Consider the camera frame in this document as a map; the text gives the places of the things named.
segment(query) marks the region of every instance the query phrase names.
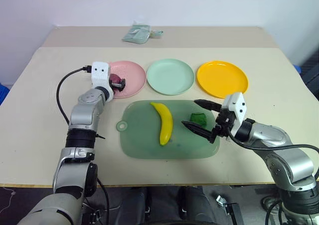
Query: small connector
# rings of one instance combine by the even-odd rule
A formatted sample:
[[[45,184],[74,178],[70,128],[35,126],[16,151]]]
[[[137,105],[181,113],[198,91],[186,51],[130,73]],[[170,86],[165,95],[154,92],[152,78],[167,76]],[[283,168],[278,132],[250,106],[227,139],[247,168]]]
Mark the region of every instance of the small connector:
[[[91,65],[83,66],[82,69],[85,70],[88,73],[92,72],[92,66]]]

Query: beige tabletop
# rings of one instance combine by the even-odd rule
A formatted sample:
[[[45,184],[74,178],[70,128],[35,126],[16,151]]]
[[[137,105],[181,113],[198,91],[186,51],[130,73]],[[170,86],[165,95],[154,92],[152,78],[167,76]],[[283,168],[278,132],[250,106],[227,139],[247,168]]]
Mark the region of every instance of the beige tabletop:
[[[240,67],[249,79],[249,88],[244,94],[248,107],[247,117],[281,127],[290,135],[293,143],[319,145],[319,103],[262,29],[251,28],[258,30],[261,35],[259,38],[246,38],[243,43],[254,41],[254,46],[250,43],[250,47],[240,47],[231,41],[222,47],[216,47],[218,41],[212,42],[211,47],[198,47],[196,44],[193,47],[182,47],[176,42],[171,47],[169,42],[165,42],[167,47],[113,47],[112,43],[94,46],[94,41],[89,42],[90,46],[85,46],[87,38],[81,35],[96,28],[77,29],[82,30],[78,40],[83,44],[74,46],[72,42],[61,42],[59,46],[59,40],[54,42],[51,34],[44,46],[33,55],[0,106],[0,186],[51,187],[67,133],[67,125],[55,102],[56,86],[66,73],[92,64],[93,61],[131,60],[147,70],[158,59],[176,58],[189,64],[194,72],[202,63],[210,60],[229,61]],[[223,29],[217,29],[220,30],[220,39],[226,38],[230,30],[228,28],[228,32],[223,35]],[[116,28],[104,30],[117,31]],[[269,41],[262,47],[262,41],[266,38]],[[77,97],[90,89],[90,86],[90,74],[85,72],[77,73],[65,81],[60,98],[67,115],[70,115],[72,107],[77,103]],[[106,137],[106,140],[97,139],[95,144],[95,163],[99,167],[99,178],[103,184],[137,186],[272,183],[271,175],[259,156],[226,141],[225,138],[221,139],[218,153],[206,159],[141,160],[123,153],[120,135],[115,126],[130,103],[144,99],[200,98],[218,103],[223,101],[203,92],[197,83],[186,93],[177,96],[158,94],[146,83],[142,91],[133,97],[115,99],[108,103],[98,128],[98,133]],[[304,151],[312,158],[317,169],[317,153]]]

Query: mint green plate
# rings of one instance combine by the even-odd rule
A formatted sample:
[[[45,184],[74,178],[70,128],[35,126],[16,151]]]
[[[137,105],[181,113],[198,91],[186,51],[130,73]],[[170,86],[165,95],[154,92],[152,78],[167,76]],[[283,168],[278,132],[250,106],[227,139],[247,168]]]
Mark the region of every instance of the mint green plate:
[[[173,132],[165,146],[160,145],[161,120],[150,102],[163,103],[173,116]],[[181,122],[189,121],[192,113],[204,113],[206,129],[212,130],[215,118],[211,111],[191,100],[141,100],[130,104],[117,123],[123,152],[138,159],[203,159],[213,156],[219,148],[219,137],[213,144]]]
[[[193,70],[178,59],[161,59],[154,62],[147,71],[150,86],[164,95],[186,92],[194,83]]]

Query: black cable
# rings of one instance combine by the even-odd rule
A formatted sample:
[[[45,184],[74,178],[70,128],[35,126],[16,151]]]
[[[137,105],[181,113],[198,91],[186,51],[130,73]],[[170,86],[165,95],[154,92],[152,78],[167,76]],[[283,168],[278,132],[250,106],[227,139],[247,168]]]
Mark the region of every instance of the black cable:
[[[279,210],[278,210],[278,220],[279,220],[279,224],[280,225],[283,225],[282,213],[283,213],[283,204],[280,204],[279,205]]]
[[[281,202],[282,202],[281,200],[278,200],[278,201],[275,201],[273,204],[270,205],[270,207],[268,208],[267,213],[266,213],[265,225],[268,225],[268,224],[269,224],[269,217],[270,217],[270,213],[271,213],[271,211],[273,210],[273,208],[274,208],[277,204],[279,204],[279,203],[281,203]]]
[[[238,139],[236,139],[230,132],[230,128],[227,128],[228,136],[231,138],[232,141],[234,141],[236,144],[238,144],[240,147],[250,150],[263,150],[263,151],[273,151],[273,150],[284,150],[284,149],[296,149],[296,148],[307,148],[307,149],[313,149],[318,152],[319,154],[319,148],[308,145],[308,144],[293,144],[293,145],[284,145],[284,146],[278,146],[278,147],[271,147],[271,148],[261,148],[261,147],[252,147],[249,145],[245,145],[244,143],[240,142]],[[315,179],[319,177],[319,168],[317,169],[317,172],[315,174]]]
[[[110,201],[109,201],[109,195],[108,192],[106,191],[105,187],[103,186],[103,184],[101,183],[101,181],[98,178],[98,183],[101,186],[104,195],[105,195],[105,199],[106,199],[106,225],[109,225],[109,217],[110,217]]]
[[[61,106],[61,104],[60,104],[60,99],[59,99],[60,87],[61,87],[63,81],[64,81],[67,77],[69,77],[70,75],[72,75],[72,74],[74,74],[74,73],[76,73],[76,72],[82,71],[82,70],[87,70],[87,68],[86,68],[86,67],[82,67],[82,68],[80,68],[80,69],[73,70],[72,72],[70,72],[70,73],[68,73],[67,75],[65,75],[65,76],[61,79],[61,81],[59,82],[58,87],[56,88],[56,103],[58,104],[58,107],[59,107],[59,109],[60,109],[60,111],[61,111],[61,114],[63,115],[63,117],[64,117],[64,119],[65,119],[67,125],[69,125],[69,122],[70,122],[70,121],[69,121],[68,117],[66,116],[66,114],[64,113],[64,111],[63,111],[63,109],[62,109],[62,106]]]

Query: yellow banana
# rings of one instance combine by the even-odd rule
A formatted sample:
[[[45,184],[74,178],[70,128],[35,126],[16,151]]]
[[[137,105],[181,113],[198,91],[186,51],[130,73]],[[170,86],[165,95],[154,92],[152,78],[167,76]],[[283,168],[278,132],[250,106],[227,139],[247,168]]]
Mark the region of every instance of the yellow banana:
[[[159,143],[164,146],[168,143],[171,133],[173,131],[173,117],[166,107],[166,105],[161,103],[154,103],[151,102],[151,105],[154,106],[156,111],[160,115],[161,119],[161,129],[160,129],[160,136],[159,136]]]

